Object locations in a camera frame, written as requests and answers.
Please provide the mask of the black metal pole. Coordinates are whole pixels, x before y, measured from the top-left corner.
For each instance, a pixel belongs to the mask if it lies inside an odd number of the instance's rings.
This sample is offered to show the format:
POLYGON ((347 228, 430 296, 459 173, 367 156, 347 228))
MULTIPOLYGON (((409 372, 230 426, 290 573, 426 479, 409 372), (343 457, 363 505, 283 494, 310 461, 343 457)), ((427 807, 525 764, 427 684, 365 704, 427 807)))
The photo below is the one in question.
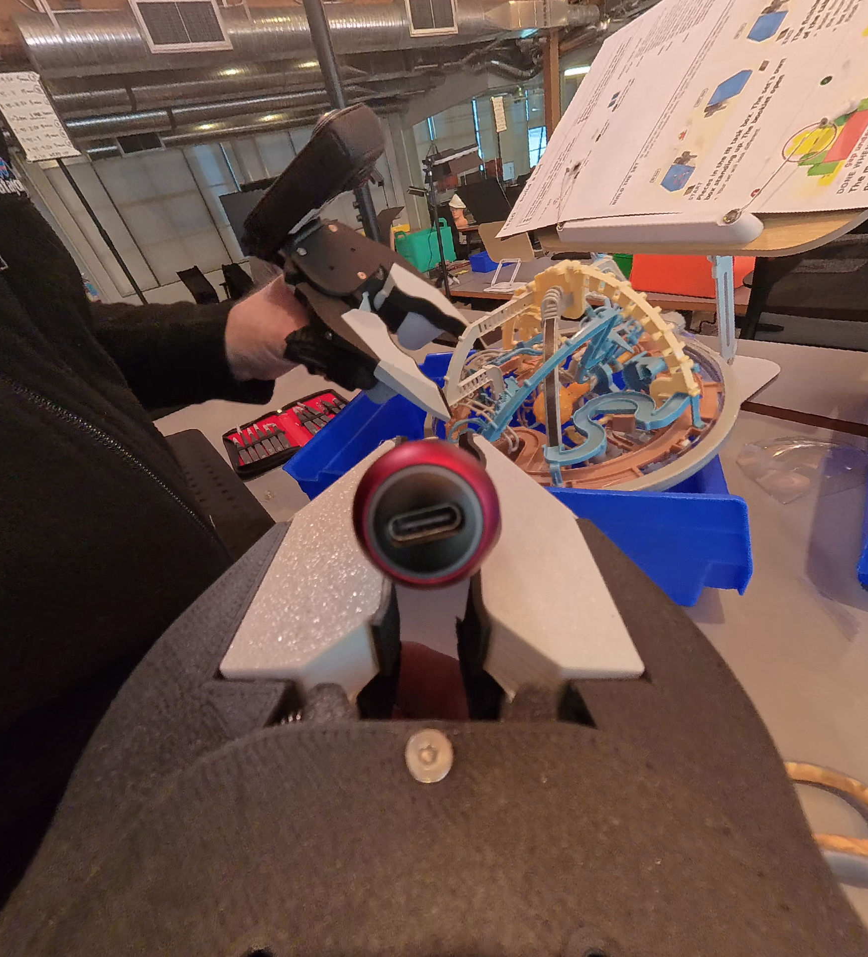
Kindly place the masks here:
MULTIPOLYGON (((333 109, 343 109, 346 107, 345 95, 323 4, 321 1, 303 1, 302 5, 305 9, 311 42, 320 65, 329 102, 333 109)), ((370 191, 371 176, 374 172, 375 169, 372 168, 369 173, 363 175, 362 183, 354 189, 354 196, 365 234, 369 238, 379 240, 380 227, 370 191)))

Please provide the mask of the clear ball maze puzzle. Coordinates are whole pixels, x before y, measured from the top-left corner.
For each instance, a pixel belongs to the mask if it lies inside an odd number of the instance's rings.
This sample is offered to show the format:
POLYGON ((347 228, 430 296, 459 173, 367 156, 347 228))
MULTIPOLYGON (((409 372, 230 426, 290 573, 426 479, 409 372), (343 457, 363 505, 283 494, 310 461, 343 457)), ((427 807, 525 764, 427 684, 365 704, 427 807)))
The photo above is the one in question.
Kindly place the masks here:
POLYGON ((467 325, 437 435, 482 437, 551 490, 663 492, 718 455, 736 385, 611 257, 567 259, 467 325))

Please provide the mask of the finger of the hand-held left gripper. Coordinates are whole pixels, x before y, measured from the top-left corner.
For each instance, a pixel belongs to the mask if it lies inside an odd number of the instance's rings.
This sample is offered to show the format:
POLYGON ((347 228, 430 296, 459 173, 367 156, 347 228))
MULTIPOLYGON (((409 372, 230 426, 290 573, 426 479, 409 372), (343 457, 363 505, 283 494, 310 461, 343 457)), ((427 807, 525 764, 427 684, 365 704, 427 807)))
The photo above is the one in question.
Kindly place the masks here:
POLYGON ((392 264, 380 290, 373 293, 373 312, 406 350, 447 336, 460 341, 467 322, 452 301, 424 278, 392 264))
POLYGON ((401 349, 380 317, 368 310, 349 309, 341 316, 341 327, 378 360, 374 370, 378 382, 440 421, 450 419, 450 408, 440 387, 401 349))

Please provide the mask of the instruction sheet board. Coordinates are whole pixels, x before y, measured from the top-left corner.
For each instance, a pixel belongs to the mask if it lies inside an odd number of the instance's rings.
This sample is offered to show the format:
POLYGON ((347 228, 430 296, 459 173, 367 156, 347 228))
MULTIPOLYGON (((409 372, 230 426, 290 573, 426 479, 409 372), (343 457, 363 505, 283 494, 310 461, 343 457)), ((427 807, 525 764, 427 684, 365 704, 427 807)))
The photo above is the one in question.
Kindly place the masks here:
POLYGON ((502 236, 748 241, 868 209, 868 1, 660 2, 604 42, 502 236))

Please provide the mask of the white handwritten paper sheet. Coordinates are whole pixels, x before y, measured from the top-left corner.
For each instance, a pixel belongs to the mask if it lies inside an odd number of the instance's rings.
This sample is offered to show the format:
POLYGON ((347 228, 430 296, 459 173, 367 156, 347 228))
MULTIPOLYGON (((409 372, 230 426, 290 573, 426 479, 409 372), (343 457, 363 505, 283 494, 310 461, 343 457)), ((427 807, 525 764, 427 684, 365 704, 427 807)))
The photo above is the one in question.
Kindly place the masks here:
POLYGON ((0 113, 27 161, 59 161, 80 156, 37 73, 0 72, 0 113))

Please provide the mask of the red electric screwdriver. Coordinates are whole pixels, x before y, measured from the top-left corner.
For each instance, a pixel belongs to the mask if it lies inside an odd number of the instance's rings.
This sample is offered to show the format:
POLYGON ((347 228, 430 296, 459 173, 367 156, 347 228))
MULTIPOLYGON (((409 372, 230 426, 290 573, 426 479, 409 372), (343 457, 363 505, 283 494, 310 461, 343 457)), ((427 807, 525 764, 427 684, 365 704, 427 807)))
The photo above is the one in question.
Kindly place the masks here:
POLYGON ((440 439, 404 440, 383 453, 356 486, 352 516, 366 558, 420 590, 470 579, 501 532, 484 454, 440 439))

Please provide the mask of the green storage bin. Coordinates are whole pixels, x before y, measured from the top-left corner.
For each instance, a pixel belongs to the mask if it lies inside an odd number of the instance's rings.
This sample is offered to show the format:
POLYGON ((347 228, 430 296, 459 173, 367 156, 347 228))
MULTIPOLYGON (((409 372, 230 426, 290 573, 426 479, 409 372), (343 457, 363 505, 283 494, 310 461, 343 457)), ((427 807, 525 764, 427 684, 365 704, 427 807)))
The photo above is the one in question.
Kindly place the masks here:
POLYGON ((438 269, 440 263, 452 263, 457 255, 453 243, 451 223, 440 217, 438 228, 407 232, 400 226, 393 230, 395 250, 419 272, 438 269))

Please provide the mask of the black wrist rest pad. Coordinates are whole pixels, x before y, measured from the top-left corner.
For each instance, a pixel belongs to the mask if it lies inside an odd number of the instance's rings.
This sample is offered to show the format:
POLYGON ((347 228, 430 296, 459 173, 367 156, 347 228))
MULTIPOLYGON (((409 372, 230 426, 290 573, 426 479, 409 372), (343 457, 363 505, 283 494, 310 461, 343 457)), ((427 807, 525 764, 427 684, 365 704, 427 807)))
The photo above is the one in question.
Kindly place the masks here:
POLYGON ((233 561, 274 526, 269 512, 198 430, 165 437, 203 514, 233 561))

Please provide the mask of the person's left forearm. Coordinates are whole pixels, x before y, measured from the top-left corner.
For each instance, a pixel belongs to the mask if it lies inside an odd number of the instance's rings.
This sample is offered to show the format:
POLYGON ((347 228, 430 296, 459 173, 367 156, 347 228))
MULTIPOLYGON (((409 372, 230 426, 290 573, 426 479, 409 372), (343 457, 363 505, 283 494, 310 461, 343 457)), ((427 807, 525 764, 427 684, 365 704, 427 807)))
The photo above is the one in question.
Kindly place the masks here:
POLYGON ((93 333, 148 411, 224 400, 269 401, 291 365, 274 353, 254 371, 233 365, 233 304, 90 304, 93 333))

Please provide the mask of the white document stand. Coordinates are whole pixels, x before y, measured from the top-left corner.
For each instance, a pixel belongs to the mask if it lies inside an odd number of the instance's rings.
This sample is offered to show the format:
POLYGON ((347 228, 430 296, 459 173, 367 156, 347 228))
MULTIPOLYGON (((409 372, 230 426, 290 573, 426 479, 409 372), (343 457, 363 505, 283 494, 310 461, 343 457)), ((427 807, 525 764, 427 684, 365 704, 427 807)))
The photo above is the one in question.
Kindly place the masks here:
POLYGON ((718 219, 695 213, 632 214, 563 222, 536 231, 546 251, 632 255, 702 255, 712 264, 719 353, 737 376, 735 396, 744 403, 779 375, 770 360, 737 354, 733 256, 760 236, 750 213, 730 211, 718 219))

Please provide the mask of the red plastic bin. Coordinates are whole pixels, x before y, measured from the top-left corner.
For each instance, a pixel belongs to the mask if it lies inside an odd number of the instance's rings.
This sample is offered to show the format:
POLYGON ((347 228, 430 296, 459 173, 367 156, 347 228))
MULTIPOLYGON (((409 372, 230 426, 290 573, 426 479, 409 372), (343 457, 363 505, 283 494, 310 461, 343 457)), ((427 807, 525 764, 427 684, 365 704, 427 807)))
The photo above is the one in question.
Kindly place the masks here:
POLYGON ((643 293, 716 297, 714 266, 705 256, 637 254, 632 260, 629 281, 643 293))

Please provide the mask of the large silver air duct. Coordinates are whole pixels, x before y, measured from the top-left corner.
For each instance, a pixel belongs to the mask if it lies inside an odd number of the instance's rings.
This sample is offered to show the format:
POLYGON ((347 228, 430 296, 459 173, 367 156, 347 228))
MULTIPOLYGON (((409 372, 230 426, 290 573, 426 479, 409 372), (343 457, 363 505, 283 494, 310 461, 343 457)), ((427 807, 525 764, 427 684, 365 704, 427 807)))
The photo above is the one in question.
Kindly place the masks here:
MULTIPOLYGON (((313 54, 302 2, 218 2, 231 51, 152 54, 130 2, 120 8, 18 13, 30 62, 46 78, 258 65, 313 54)), ((524 38, 540 30, 597 29, 595 4, 580 2, 324 2, 335 54, 392 53, 524 38)))

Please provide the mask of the white air vent grille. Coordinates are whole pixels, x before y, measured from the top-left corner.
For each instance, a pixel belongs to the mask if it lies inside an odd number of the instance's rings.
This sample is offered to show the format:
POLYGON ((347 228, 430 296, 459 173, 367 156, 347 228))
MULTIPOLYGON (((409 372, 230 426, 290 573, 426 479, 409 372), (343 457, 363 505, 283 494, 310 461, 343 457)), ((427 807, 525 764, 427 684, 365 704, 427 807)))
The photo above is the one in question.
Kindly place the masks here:
POLYGON ((216 1, 130 1, 152 54, 231 51, 233 46, 216 1))

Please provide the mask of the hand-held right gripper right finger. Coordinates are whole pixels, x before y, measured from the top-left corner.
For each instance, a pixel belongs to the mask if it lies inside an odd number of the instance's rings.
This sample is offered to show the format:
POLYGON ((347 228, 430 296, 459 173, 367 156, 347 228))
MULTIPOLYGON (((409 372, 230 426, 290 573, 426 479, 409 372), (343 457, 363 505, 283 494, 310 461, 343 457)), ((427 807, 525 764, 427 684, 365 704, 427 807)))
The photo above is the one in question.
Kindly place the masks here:
POLYGON ((628 679, 644 665, 574 513, 482 437, 501 530, 482 564, 485 669, 509 698, 524 685, 628 679))

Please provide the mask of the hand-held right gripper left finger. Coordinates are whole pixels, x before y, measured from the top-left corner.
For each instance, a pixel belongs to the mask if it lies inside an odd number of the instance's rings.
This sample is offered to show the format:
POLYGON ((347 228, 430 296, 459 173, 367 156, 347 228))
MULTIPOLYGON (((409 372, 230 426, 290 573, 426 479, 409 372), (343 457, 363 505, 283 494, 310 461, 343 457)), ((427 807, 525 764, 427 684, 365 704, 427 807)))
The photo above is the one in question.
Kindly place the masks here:
POLYGON ((349 699, 397 666, 391 581, 365 556, 354 498, 383 441, 298 511, 251 599, 220 671, 227 679, 280 679, 302 692, 340 686, 349 699))

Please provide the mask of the person's right hand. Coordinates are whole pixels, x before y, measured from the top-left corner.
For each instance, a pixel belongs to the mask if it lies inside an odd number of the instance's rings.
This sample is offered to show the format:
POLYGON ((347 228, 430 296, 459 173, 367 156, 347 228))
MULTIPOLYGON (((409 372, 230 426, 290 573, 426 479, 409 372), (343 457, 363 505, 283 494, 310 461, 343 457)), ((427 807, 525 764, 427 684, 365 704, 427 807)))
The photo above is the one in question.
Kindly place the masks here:
POLYGON ((416 642, 404 642, 394 713, 413 721, 467 721, 470 712, 460 664, 416 642))

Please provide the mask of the clear plastic dome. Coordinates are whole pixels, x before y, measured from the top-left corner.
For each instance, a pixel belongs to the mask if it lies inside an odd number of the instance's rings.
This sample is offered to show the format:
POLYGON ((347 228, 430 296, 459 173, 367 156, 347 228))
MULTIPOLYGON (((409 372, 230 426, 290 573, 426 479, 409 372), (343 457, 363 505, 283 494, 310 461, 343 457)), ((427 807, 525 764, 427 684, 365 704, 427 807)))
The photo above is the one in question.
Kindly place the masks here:
POLYGON ((779 437, 745 444, 735 459, 743 475, 781 504, 863 487, 868 453, 812 437, 779 437))

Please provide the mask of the person's left hand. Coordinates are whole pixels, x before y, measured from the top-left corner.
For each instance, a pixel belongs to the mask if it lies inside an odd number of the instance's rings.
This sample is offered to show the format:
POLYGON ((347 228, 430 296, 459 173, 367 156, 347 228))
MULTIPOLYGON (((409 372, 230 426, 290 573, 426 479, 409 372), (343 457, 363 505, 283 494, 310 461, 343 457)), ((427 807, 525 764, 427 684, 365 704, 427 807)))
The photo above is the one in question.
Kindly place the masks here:
POLYGON ((296 365, 286 358, 287 338, 308 326, 304 305, 279 276, 238 300, 228 312, 225 355, 239 382, 273 382, 296 365))

